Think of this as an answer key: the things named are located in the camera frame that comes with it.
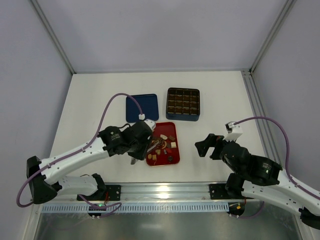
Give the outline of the white oval chocolate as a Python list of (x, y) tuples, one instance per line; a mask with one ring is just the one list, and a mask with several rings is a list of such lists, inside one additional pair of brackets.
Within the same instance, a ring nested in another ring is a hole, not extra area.
[(164, 140), (166, 140), (168, 137), (166, 135), (161, 134), (160, 137)]

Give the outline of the metal serving tongs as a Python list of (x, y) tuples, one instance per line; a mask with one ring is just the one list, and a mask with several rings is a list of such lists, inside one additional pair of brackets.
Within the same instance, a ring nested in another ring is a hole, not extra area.
[(139, 161), (144, 161), (144, 160), (147, 158), (147, 155), (148, 155), (152, 150), (154, 150), (156, 147), (158, 147), (158, 146), (159, 146), (160, 144), (162, 144), (162, 143), (163, 143), (163, 140), (160, 140), (160, 139), (158, 139), (158, 140), (152, 140), (150, 146), (149, 146), (148, 149), (146, 150), (145, 156), (144, 156), (142, 159), (137, 159), (137, 158), (131, 157), (131, 162), (130, 162), (130, 164), (131, 164), (131, 165), (135, 165), (135, 164), (136, 164), (137, 162), (139, 162)]

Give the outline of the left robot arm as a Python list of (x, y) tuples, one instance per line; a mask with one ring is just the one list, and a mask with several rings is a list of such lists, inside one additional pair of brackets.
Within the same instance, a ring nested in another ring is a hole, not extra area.
[(107, 187), (99, 174), (69, 174), (95, 161), (116, 155), (128, 154), (135, 160), (143, 161), (151, 145), (155, 127), (156, 123), (150, 119), (123, 127), (108, 126), (90, 142), (61, 155), (45, 159), (30, 157), (27, 160), (26, 175), (32, 202), (40, 205), (62, 195), (75, 195), (79, 201), (103, 200)]

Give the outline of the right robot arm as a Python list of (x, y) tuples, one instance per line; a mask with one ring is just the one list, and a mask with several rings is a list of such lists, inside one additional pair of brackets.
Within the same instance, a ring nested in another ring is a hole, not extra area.
[(298, 216), (305, 225), (320, 228), (320, 193), (311, 188), (303, 191), (275, 161), (251, 154), (235, 141), (213, 133), (194, 145), (200, 157), (213, 148), (210, 158), (223, 161), (231, 169), (225, 184), (231, 198), (251, 198), (272, 204)]

